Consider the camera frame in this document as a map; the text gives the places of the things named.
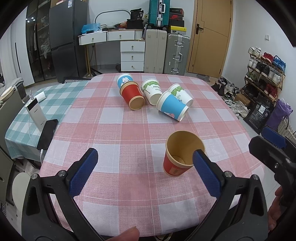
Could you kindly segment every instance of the purple plastic bag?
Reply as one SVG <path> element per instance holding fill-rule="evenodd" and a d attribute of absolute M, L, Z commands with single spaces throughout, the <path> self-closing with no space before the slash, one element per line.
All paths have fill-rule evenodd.
<path fill-rule="evenodd" d="M 284 99 L 278 99 L 274 111 L 271 113 L 266 125 L 277 131 L 279 124 L 283 118 L 293 112 L 291 106 L 285 103 Z"/>

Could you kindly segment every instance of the white desk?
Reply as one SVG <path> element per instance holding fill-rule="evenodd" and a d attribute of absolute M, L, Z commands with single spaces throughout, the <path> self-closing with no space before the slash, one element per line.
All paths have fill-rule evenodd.
<path fill-rule="evenodd" d="M 120 43 L 121 52 L 121 71 L 144 71 L 145 41 L 141 40 L 143 30 L 140 29 L 121 29 L 104 32 L 96 32 L 78 36 L 79 45 L 85 45 L 86 67 L 91 76 L 89 52 L 87 45 L 94 44 L 95 61 L 96 45 L 95 43 L 107 41 L 122 41 Z"/>

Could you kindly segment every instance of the wooden door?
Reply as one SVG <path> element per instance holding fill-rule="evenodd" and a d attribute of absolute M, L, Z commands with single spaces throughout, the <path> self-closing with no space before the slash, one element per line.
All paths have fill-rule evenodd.
<path fill-rule="evenodd" d="M 220 77 L 231 27 L 231 0 L 198 0 L 188 72 Z"/>

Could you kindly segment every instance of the gray suitcase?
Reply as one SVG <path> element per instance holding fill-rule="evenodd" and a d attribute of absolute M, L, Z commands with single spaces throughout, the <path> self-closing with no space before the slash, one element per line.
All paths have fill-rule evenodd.
<path fill-rule="evenodd" d="M 164 74 L 184 75 L 190 38 L 183 34 L 168 34 Z"/>
<path fill-rule="evenodd" d="M 144 72 L 162 74 L 165 61 L 167 32 L 147 29 L 145 42 Z"/>

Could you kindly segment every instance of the human hand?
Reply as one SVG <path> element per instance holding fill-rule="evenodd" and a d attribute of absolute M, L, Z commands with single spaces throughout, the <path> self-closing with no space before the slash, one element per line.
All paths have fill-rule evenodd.
<path fill-rule="evenodd" d="M 136 227 L 130 228 L 120 235 L 108 239 L 108 241 L 138 241 L 140 237 L 140 232 Z"/>
<path fill-rule="evenodd" d="M 276 197 L 268 210 L 268 232 L 275 229 L 276 221 L 281 216 L 279 201 L 281 199 L 281 196 L 283 195 L 283 188 L 280 186 L 274 194 L 276 195 Z"/>

